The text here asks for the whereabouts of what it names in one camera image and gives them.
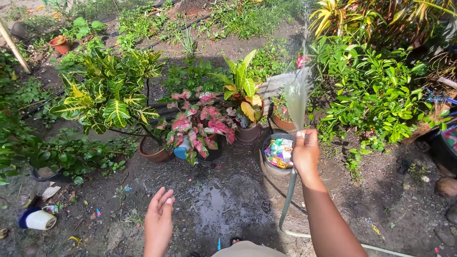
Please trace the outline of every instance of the garden hose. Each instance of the garden hose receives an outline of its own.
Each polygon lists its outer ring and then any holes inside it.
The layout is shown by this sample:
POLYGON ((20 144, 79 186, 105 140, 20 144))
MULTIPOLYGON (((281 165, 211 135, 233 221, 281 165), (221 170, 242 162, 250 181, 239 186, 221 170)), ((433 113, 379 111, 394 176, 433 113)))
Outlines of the garden hose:
MULTIPOLYGON (((287 211, 289 210, 290 202, 292 201, 292 195, 293 195, 293 190, 295 188, 295 182, 296 181, 297 181, 297 171, 295 170, 295 167, 293 167, 292 168, 292 176, 291 176, 290 182, 289 182, 289 189, 287 190, 286 202, 284 203, 284 207, 282 208, 281 218, 279 219, 279 229, 282 232, 284 232, 284 233, 286 233, 288 235, 291 235, 291 236, 311 238, 310 234, 292 232, 292 231, 289 231, 289 230, 285 230, 283 228, 284 219, 286 218, 287 211)), ((369 245, 364 245, 364 244, 361 244, 361 245, 362 245, 363 248, 372 249, 372 250, 376 250, 376 251, 380 251, 380 252, 385 252, 385 253, 396 255, 396 256, 414 257, 412 255, 403 254, 403 253, 399 253, 399 252, 393 252, 393 251, 385 250, 385 249, 382 249, 382 248, 379 248, 379 247, 374 247, 374 246, 369 246, 369 245)))

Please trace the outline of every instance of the water spray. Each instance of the water spray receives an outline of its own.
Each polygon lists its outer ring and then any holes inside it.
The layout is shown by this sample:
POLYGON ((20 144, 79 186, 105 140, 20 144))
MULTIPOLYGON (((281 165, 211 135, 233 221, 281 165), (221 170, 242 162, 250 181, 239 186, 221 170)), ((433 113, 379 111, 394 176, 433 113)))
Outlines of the water spray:
MULTIPOLYGON (((306 57, 306 38, 303 40, 303 57, 306 57)), ((310 67, 303 67, 294 73, 294 81, 293 83, 286 85, 284 87, 285 98, 287 103, 287 111, 289 112, 289 117, 292 119, 293 124, 297 131, 304 129, 304 122, 305 122, 305 115, 306 115, 306 104, 308 102, 308 95, 314 89, 314 81, 315 78, 312 74, 312 69, 310 67)), ((284 203, 284 207, 282 208, 281 218, 279 219, 279 229, 291 236, 299 236, 299 237, 307 237, 311 238, 310 234, 305 233, 297 233, 293 231, 289 231, 284 229, 284 219, 286 218, 287 211, 289 210, 289 205, 292 200, 293 191, 295 188, 295 182, 297 181, 297 170, 295 167, 292 167, 292 176, 289 182, 289 189, 287 190, 287 197, 284 203)), ((372 249, 379 252, 385 252, 388 254, 402 256, 402 257, 414 257, 412 255, 402 254, 399 252, 393 252, 389 250, 385 250, 375 246, 369 246, 365 244, 361 244, 362 247, 366 249, 372 249)))

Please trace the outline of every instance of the caladium plant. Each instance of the caladium plant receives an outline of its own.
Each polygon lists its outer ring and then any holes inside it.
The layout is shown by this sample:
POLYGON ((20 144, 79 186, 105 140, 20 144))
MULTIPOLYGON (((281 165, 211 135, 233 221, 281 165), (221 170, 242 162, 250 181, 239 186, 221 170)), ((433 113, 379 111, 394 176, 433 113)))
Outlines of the caladium plant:
POLYGON ((160 76, 164 65, 158 62, 160 53, 132 51, 121 58, 95 48, 80 57, 84 60, 82 69, 75 67, 59 75, 66 97, 50 113, 77 119, 86 134, 90 129, 102 134, 107 129, 133 125, 133 118, 147 125, 149 119, 159 117, 155 109, 144 105, 148 97, 142 91, 144 78, 160 76), (78 81, 75 74, 85 80, 78 81))
POLYGON ((184 103, 181 107, 178 106, 177 101, 168 105, 168 108, 178 108, 180 112, 171 125, 167 142, 173 143, 177 147, 187 136, 191 148, 186 152, 186 158, 192 165, 197 161, 197 153, 203 158, 207 158, 208 148, 218 149, 217 142, 209 138, 211 134, 224 135, 229 144, 233 144, 235 141, 236 125, 233 118, 229 116, 233 115, 234 111, 231 108, 223 111, 212 106, 217 95, 210 91, 198 91, 196 97, 200 100, 196 104, 188 101, 191 97, 191 92, 188 90, 184 90, 181 94, 171 95, 173 99, 183 99, 184 103))
MULTIPOLYGON (((225 62, 232 71, 233 80, 221 73, 213 74, 224 83, 224 100, 234 100, 235 105, 238 106, 237 116, 241 116, 242 120, 249 119, 251 123, 256 123, 262 116, 262 113, 260 113, 262 97, 255 94, 259 90, 258 84, 252 78, 246 76, 249 63, 256 53, 257 50, 250 52, 243 61, 237 63, 224 57, 225 62)), ((237 121, 241 124, 244 123, 238 117, 237 121)))

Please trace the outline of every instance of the wooden stick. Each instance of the wooden stick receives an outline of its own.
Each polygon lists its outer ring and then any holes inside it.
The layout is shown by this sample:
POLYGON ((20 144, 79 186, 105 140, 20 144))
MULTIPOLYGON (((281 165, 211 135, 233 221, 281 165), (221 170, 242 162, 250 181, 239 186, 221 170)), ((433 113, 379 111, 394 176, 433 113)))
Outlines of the wooden stick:
POLYGON ((32 73, 32 70, 30 69, 28 63, 25 61, 24 57, 22 56, 21 52, 17 49, 16 45, 14 44, 13 40, 11 39, 8 31, 6 30, 5 26, 3 26, 3 23, 0 22, 0 33, 5 38, 6 42, 10 46, 11 50, 14 53, 14 56, 19 60, 19 63, 21 63, 22 67, 28 74, 32 73))

